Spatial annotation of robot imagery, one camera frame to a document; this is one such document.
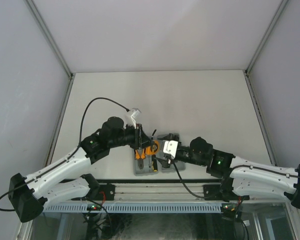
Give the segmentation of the orange tape measure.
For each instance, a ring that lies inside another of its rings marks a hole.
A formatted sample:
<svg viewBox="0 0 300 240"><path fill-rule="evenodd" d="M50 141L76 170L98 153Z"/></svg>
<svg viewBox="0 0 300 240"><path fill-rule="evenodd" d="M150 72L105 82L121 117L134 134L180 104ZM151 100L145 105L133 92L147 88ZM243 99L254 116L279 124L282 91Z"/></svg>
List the orange tape measure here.
<svg viewBox="0 0 300 240"><path fill-rule="evenodd" d="M154 139L156 131L157 129L155 129L151 135L151 146L145 149L145 154L147 156L153 156L159 151L160 144L157 140Z"/></svg>

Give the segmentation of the orange black pliers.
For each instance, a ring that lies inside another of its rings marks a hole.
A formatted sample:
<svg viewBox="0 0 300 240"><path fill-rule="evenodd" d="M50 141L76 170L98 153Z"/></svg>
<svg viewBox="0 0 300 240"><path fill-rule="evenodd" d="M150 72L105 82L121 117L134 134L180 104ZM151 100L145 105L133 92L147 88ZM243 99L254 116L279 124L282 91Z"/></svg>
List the orange black pliers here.
<svg viewBox="0 0 300 240"><path fill-rule="evenodd" d="M139 149L134 151L135 159L137 160L138 168L140 170L144 169L144 160L146 159L146 149Z"/></svg>

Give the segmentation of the black yellow screwdriver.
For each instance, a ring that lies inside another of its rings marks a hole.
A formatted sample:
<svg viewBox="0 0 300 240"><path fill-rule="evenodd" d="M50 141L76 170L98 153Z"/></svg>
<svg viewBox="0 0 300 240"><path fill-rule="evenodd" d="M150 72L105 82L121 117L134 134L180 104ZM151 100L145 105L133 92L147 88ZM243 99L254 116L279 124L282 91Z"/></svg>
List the black yellow screwdriver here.
<svg viewBox="0 0 300 240"><path fill-rule="evenodd" d="M157 172L158 171L158 164L157 164L157 162L156 161L152 161L152 163L151 163L151 166L152 166L152 171L153 172Z"/></svg>

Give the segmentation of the grey plastic tool case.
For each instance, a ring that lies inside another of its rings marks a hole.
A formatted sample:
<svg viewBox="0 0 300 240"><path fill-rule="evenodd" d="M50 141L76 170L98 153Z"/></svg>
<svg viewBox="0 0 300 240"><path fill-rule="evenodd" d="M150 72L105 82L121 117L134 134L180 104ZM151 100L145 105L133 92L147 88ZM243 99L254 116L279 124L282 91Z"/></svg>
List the grey plastic tool case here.
<svg viewBox="0 0 300 240"><path fill-rule="evenodd" d="M155 140L159 143L159 151L155 155L146 155L146 158L144 160L144 168L143 170L140 170L138 167L138 162L135 159L135 152L133 154L134 157L134 164L133 164L133 171L136 176L146 176L146 175L154 175L159 173L160 171L162 173L169 173L169 172L175 172L175 167L173 164L170 166L170 168L164 168L162 167L162 160L163 160L163 141L164 140L173 140L173 141L179 141L180 142L180 135L178 133L167 133L167 134L161 134L154 137ZM157 172L153 172L152 170L152 161L157 162Z"/></svg>

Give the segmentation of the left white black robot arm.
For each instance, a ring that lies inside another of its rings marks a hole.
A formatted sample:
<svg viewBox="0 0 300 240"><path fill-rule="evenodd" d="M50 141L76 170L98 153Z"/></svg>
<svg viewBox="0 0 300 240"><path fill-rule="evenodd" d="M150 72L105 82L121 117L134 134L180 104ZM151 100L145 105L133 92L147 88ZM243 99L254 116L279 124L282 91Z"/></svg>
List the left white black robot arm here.
<svg viewBox="0 0 300 240"><path fill-rule="evenodd" d="M110 117L102 127L84 138L73 152L34 173L10 178L8 199L22 223L38 217L47 207L73 198L94 200L99 196L97 180L90 173L64 183L70 175L91 167L109 155L110 150L129 146L134 150L149 147L152 140L141 124L126 125L119 117Z"/></svg>

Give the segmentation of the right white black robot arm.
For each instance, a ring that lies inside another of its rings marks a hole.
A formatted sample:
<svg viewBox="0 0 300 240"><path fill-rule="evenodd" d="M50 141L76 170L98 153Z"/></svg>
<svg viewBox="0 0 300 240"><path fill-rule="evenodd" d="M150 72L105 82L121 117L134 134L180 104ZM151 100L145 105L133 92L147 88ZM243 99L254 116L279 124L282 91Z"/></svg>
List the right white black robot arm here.
<svg viewBox="0 0 300 240"><path fill-rule="evenodd" d="M206 168L206 173L221 180L220 195L227 200L238 197L283 199L300 209L300 164L280 167L253 162L232 153L214 149L202 137L189 146L162 138L161 151L167 164L176 161Z"/></svg>

